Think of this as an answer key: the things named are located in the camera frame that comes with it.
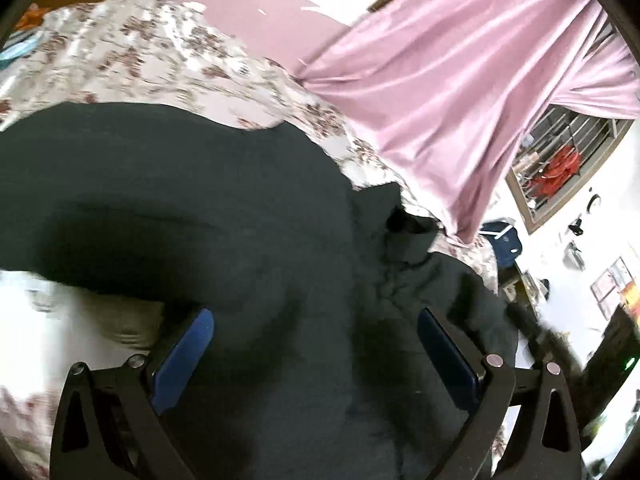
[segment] pink wall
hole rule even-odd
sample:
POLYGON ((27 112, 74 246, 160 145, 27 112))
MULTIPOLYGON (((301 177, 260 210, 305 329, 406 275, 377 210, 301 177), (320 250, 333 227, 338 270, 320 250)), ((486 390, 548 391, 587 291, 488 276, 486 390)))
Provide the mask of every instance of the pink wall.
POLYGON ((309 0, 173 0, 207 6, 210 25, 241 39, 251 53, 273 59, 295 73, 347 26, 300 7, 309 0))

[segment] red cloth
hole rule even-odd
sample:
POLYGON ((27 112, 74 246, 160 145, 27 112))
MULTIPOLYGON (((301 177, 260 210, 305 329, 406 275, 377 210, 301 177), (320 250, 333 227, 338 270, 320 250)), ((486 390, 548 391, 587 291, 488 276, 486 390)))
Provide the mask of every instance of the red cloth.
POLYGON ((580 153, 573 146, 565 146, 549 162, 545 171, 532 181, 533 195, 551 198, 566 181, 580 171, 580 153))

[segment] poster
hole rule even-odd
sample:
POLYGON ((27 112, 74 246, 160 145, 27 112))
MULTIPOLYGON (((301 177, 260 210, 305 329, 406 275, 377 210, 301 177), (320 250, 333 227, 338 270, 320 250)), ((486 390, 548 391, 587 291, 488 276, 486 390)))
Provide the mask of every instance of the poster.
POLYGON ((607 321, 620 304, 625 306, 629 316, 640 319, 640 289, 622 258, 618 258, 602 273, 591 285, 591 291, 607 321))
POLYGON ((616 288, 616 281, 613 279, 613 275, 608 269, 602 273, 593 285, 591 285, 591 291, 596 297, 597 302, 604 300, 606 295, 614 288, 616 288))

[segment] pink curtain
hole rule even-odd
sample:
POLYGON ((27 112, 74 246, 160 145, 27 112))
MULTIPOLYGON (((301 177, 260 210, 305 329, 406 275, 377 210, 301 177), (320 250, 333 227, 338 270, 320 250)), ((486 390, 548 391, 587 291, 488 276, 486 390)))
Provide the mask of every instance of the pink curtain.
POLYGON ((394 0, 298 75, 468 243, 555 95, 638 115, 631 58, 615 62, 615 40, 591 50, 606 19, 596 0, 394 0))
POLYGON ((565 78, 553 104, 595 117, 640 117, 638 64, 625 40, 613 33, 595 44, 577 71, 565 78))

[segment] blue backpack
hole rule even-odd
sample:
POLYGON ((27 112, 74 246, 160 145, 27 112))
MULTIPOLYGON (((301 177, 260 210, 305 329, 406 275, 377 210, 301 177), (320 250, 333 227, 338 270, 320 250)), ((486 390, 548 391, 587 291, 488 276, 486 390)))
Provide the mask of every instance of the blue backpack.
POLYGON ((522 254, 522 243, 517 229, 504 221, 487 222, 480 232, 494 248, 498 267, 511 267, 516 258, 522 254))

